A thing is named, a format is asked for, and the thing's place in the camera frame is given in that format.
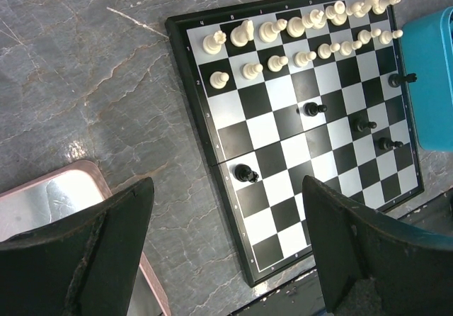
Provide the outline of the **black rook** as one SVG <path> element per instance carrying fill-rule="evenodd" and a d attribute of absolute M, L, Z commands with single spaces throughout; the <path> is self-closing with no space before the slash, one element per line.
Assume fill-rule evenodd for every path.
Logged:
<path fill-rule="evenodd" d="M 258 173 L 246 164 L 238 164 L 235 166 L 234 176 L 240 182 L 256 183 L 259 179 Z"/>

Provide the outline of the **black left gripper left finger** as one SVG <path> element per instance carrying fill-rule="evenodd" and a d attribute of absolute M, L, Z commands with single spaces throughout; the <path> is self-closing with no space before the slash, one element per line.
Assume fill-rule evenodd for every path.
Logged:
<path fill-rule="evenodd" d="M 153 202 L 147 177 L 1 242 L 1 314 L 126 315 Z"/>

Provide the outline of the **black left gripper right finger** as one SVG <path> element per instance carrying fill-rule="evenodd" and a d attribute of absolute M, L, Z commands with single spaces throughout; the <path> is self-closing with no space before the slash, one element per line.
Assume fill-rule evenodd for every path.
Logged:
<path fill-rule="evenodd" d="M 389 217 L 309 175 L 302 195 L 327 312 L 452 314 L 451 237 Z"/>

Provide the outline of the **black pawn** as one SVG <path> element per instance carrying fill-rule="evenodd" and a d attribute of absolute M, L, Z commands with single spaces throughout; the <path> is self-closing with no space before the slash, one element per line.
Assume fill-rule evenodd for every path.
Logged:
<path fill-rule="evenodd" d="M 390 150 L 395 148 L 401 148 L 404 144 L 401 141 L 393 141 L 389 137 L 381 137 L 378 140 L 378 147 L 382 150 Z"/>
<path fill-rule="evenodd" d="M 350 121 L 350 126 L 353 132 L 364 132 L 366 130 L 375 129 L 377 127 L 377 123 L 363 118 L 356 118 Z"/>
<path fill-rule="evenodd" d="M 328 107 L 324 104 L 317 104 L 315 102 L 308 102 L 304 104 L 304 113 L 307 116 L 314 117 L 319 113 L 325 113 Z"/>

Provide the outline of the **black pawn edge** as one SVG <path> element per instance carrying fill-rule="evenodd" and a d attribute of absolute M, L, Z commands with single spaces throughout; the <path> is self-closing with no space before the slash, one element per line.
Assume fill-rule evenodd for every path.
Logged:
<path fill-rule="evenodd" d="M 407 75 L 402 74 L 391 74 L 388 78 L 390 87 L 396 88 L 405 83 L 413 83 L 417 81 L 417 74 L 410 73 Z"/>

